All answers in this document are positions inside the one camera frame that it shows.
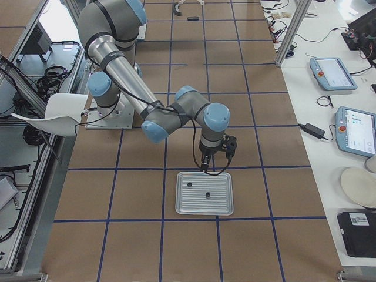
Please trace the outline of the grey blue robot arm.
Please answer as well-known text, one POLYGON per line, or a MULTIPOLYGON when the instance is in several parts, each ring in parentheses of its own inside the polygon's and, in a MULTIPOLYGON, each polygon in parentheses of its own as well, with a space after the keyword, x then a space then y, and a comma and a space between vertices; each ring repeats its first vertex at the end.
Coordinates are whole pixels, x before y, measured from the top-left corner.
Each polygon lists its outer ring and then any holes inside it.
POLYGON ((168 138, 188 121, 201 127, 197 167, 207 172, 212 156, 225 152, 228 162, 235 155, 234 136, 225 133, 230 111, 221 103, 209 102, 191 86, 184 86, 169 106, 156 99, 133 65, 134 43, 139 28, 147 22, 140 1, 94 1, 87 4, 78 19, 79 38, 90 60, 107 74, 143 119, 143 133, 154 143, 168 138))

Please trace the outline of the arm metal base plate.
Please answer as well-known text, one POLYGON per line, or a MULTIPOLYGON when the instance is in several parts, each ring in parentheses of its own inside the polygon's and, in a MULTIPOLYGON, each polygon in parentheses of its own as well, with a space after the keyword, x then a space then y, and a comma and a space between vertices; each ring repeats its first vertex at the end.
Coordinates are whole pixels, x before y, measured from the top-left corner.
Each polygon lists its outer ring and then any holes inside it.
POLYGON ((116 130, 131 129, 133 125, 134 108, 130 102, 123 96, 116 107, 101 108, 97 107, 93 99, 90 105, 96 110, 88 112, 85 128, 88 130, 116 130))

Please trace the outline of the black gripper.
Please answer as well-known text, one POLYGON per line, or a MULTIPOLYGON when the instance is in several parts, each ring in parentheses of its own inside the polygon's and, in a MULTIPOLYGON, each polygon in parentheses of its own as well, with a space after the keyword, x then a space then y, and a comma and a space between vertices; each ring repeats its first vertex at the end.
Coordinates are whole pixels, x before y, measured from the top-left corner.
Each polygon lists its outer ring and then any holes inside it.
POLYGON ((223 147, 222 145, 218 145, 216 147, 207 147, 203 143, 199 143, 199 149, 201 151, 201 165, 200 170, 203 172, 207 172, 210 164, 210 159, 213 155, 217 152, 222 152, 223 147))

